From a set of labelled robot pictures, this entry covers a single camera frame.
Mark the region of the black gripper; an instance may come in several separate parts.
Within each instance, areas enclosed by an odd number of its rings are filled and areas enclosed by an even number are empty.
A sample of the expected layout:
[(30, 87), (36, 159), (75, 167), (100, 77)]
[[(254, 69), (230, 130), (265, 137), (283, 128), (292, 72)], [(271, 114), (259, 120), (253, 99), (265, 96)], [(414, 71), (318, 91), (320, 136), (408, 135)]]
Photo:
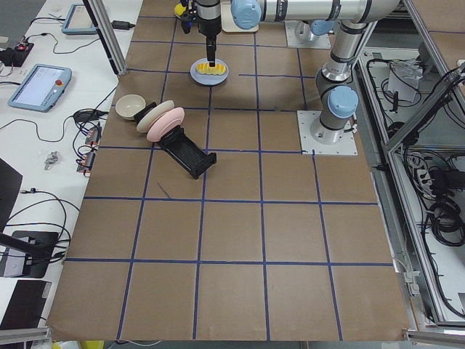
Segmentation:
[(206, 58), (210, 67), (216, 65), (217, 35), (221, 32), (220, 0), (197, 0), (197, 23), (200, 33), (206, 37)]

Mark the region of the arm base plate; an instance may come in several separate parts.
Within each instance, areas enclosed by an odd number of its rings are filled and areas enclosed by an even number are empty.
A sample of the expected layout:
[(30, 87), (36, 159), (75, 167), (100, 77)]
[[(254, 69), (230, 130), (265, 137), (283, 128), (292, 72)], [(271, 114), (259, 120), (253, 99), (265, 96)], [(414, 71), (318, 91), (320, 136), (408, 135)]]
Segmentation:
[(343, 129), (329, 130), (320, 123), (320, 111), (297, 111), (302, 153), (320, 156), (357, 156), (353, 131), (347, 121)]
[(330, 49), (331, 20), (285, 21), (287, 46), (292, 48)]

